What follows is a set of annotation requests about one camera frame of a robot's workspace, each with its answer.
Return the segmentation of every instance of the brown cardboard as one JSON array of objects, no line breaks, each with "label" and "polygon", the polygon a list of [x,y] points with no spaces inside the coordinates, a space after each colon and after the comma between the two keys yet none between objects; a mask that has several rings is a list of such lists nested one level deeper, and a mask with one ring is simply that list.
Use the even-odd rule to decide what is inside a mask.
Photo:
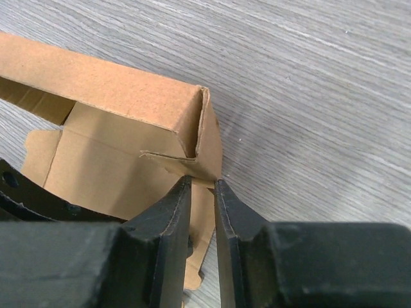
[{"label": "brown cardboard", "polygon": [[22,172],[71,203],[130,219],[193,176],[184,287],[200,285],[214,229],[204,186],[222,166],[208,89],[0,33],[0,98],[64,125],[29,134]]}]

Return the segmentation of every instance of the tabletop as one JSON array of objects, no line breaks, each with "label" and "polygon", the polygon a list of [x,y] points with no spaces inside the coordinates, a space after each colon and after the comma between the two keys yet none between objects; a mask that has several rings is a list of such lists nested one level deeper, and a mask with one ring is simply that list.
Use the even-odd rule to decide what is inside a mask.
[{"label": "tabletop", "polygon": [[[0,31],[210,88],[223,177],[278,221],[411,227],[411,2],[2,0]],[[53,126],[0,101],[0,157]],[[219,307],[216,243],[186,307]]]}]

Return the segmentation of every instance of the cardboard box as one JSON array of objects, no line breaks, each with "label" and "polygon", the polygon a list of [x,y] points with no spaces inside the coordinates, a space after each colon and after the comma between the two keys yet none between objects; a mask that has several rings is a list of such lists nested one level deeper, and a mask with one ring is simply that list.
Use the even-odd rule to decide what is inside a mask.
[{"label": "cardboard box", "polygon": [[130,219],[193,176],[184,287],[199,287],[222,168],[207,88],[0,33],[0,98],[63,125],[29,134],[22,173],[71,203]]}]

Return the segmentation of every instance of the wood grain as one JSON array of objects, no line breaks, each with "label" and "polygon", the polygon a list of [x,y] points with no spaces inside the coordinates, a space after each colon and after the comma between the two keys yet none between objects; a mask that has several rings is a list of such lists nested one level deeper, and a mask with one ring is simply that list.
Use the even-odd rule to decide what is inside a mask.
[{"label": "wood grain", "polygon": [[[266,218],[411,227],[411,2],[2,0],[0,30],[210,87],[224,176]],[[0,156],[49,128],[0,103]],[[186,307],[219,307],[216,245]]]}]

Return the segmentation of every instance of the open box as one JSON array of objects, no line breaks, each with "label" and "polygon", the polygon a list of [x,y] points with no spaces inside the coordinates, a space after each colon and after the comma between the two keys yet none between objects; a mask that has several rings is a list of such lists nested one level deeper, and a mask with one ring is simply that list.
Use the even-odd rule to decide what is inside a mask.
[{"label": "open box", "polygon": [[130,219],[191,175],[184,287],[199,287],[222,168],[207,88],[0,33],[0,99],[62,125],[28,135],[22,173],[73,204]]}]

